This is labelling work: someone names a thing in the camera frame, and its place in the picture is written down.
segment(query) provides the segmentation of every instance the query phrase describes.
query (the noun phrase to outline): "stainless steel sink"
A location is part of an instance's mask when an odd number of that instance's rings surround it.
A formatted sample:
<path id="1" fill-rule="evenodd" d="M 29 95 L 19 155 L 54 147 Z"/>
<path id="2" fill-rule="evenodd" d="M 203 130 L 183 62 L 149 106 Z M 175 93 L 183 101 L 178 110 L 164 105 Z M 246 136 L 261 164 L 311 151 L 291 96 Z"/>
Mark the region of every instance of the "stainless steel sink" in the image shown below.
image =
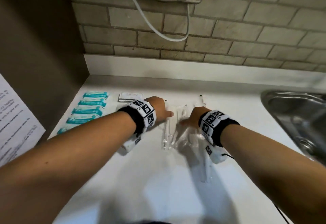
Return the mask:
<path id="1" fill-rule="evenodd" d="M 326 166 L 326 95 L 272 91 L 261 100 L 298 148 Z"/>

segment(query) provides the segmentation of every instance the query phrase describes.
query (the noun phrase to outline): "white cable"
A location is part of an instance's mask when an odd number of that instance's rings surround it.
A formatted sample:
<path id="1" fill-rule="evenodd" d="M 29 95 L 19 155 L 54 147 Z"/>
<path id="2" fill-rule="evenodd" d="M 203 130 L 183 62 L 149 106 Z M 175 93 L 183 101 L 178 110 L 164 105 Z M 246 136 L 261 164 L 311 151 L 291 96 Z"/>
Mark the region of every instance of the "white cable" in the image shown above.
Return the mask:
<path id="1" fill-rule="evenodd" d="M 183 40 L 185 40 L 188 36 L 189 36 L 189 21 L 190 21 L 190 12 L 189 12 L 189 5 L 187 5 L 187 33 L 186 36 L 180 39 L 173 39 L 173 38 L 169 38 L 165 35 L 163 35 L 162 33 L 160 33 L 157 29 L 155 29 L 152 24 L 148 21 L 148 19 L 146 18 L 145 14 L 143 13 L 143 11 L 141 10 L 141 7 L 139 6 L 137 0 L 132 0 L 134 2 L 134 4 L 136 5 L 136 8 L 138 9 L 138 11 L 141 13 L 141 16 L 144 18 L 145 22 L 148 24 L 148 26 L 160 37 L 172 41 L 172 42 L 181 42 Z"/>

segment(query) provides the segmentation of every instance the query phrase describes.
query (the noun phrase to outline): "hand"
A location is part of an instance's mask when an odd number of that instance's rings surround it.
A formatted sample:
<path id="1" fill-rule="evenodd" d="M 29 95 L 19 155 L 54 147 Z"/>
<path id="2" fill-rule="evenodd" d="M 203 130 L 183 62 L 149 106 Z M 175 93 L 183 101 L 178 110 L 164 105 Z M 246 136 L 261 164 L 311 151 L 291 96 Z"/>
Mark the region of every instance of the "hand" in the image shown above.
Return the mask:
<path id="1" fill-rule="evenodd" d="M 156 112 L 156 123 L 164 121 L 166 118 L 173 117 L 174 113 L 172 111 L 165 110 L 165 101 L 162 98 L 153 96 L 145 99 L 149 102 Z"/>
<path id="2" fill-rule="evenodd" d="M 191 112 L 190 118 L 180 121 L 180 124 L 199 129 L 198 126 L 199 118 L 201 117 L 202 114 L 208 111 L 211 110 L 207 109 L 206 107 L 195 107 Z"/>

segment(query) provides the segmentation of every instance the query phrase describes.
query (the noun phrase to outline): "brick wall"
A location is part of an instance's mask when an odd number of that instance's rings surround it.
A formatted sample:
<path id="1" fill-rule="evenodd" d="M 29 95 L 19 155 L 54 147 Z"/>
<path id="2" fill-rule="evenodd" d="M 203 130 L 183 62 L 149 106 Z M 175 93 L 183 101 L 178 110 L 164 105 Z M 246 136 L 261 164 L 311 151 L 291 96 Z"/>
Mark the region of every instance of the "brick wall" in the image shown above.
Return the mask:
<path id="1" fill-rule="evenodd" d="M 186 6 L 138 0 L 158 30 L 186 33 Z M 203 0 L 169 42 L 131 0 L 72 0 L 86 53 L 326 72 L 326 0 Z"/>

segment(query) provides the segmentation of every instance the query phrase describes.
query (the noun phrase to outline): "forearm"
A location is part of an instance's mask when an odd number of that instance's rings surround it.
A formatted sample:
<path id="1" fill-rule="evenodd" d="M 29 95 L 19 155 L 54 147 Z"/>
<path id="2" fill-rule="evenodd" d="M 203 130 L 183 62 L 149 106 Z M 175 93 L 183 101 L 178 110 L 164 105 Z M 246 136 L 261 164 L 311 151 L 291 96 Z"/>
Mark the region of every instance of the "forearm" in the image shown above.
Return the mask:
<path id="1" fill-rule="evenodd" d="M 52 222 L 135 129 L 127 113 L 113 113 L 55 136 L 0 168 L 0 219 L 7 218 L 6 223 L 21 223 L 15 218 L 23 217 L 33 223 Z M 14 215 L 15 203 L 20 203 L 19 216 Z"/>
<path id="2" fill-rule="evenodd" d="M 226 127 L 221 143 L 295 223 L 325 223 L 326 169 L 322 165 L 239 125 Z"/>

